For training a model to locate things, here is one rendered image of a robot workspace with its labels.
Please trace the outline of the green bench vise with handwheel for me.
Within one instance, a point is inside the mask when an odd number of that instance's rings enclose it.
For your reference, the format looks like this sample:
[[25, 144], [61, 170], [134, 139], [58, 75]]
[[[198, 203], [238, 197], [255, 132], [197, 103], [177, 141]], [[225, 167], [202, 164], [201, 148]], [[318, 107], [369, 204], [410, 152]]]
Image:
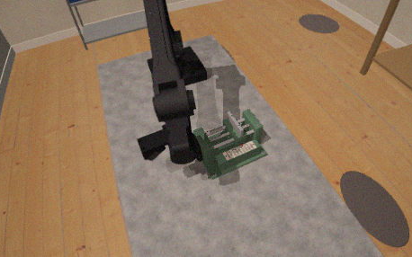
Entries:
[[223, 126], [206, 133], [202, 128], [193, 130], [193, 138], [201, 150], [196, 159], [203, 162], [212, 180], [218, 178], [267, 155], [260, 146], [262, 131], [263, 125], [251, 110], [243, 111], [240, 120], [229, 111]]

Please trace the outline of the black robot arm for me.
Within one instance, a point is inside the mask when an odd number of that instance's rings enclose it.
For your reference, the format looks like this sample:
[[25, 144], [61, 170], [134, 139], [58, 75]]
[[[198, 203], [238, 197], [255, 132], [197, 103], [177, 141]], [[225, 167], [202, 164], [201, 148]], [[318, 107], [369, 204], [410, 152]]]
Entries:
[[[166, 124], [163, 129], [137, 140], [145, 160], [153, 161], [169, 144], [171, 161], [188, 164], [197, 157], [190, 121], [196, 106], [193, 90], [186, 90], [183, 80], [183, 74], [192, 71], [192, 67], [181, 57], [184, 55], [181, 32], [175, 31], [170, 23], [166, 0], [143, 2], [153, 61], [153, 106], [158, 121]], [[179, 88], [174, 88], [178, 85]]]

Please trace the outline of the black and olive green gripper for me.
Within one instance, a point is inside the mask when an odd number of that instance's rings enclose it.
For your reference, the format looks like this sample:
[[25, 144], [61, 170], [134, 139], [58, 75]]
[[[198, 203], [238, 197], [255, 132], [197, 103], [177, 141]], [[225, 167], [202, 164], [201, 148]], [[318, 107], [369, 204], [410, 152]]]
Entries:
[[[193, 139], [193, 140], [194, 140], [194, 139]], [[200, 148], [198, 147], [198, 145], [197, 145], [197, 143], [196, 143], [195, 140], [194, 140], [194, 144], [195, 144], [196, 154], [197, 154], [197, 156], [199, 156], [199, 155], [201, 154], [201, 150], [200, 150]]]

